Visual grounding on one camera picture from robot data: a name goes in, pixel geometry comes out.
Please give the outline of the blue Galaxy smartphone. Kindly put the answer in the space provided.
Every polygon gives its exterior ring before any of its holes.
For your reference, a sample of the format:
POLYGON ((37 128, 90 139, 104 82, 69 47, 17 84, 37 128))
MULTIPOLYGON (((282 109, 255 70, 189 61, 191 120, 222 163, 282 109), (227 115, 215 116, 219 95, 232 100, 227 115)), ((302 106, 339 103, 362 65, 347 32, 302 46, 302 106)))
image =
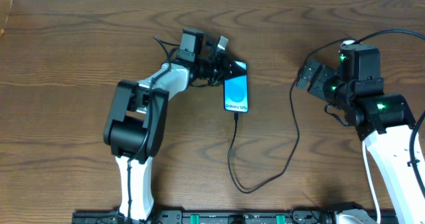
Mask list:
POLYGON ((248 112, 248 76, 246 74, 225 80, 224 109, 229 112, 248 112))

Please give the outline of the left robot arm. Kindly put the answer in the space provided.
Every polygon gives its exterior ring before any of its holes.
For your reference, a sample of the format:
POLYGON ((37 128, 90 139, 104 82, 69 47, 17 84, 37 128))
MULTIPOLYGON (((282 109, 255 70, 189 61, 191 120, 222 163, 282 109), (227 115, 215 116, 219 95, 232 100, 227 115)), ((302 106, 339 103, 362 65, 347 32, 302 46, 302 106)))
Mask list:
POLYGON ((170 49, 168 42, 158 43, 165 52, 160 69, 137 82, 118 82, 104 128, 104 143, 120 170, 118 223, 145 223, 153 210, 152 163, 163 141, 169 101, 197 79, 220 86, 247 73, 227 51, 224 36, 213 39, 186 28, 170 49))

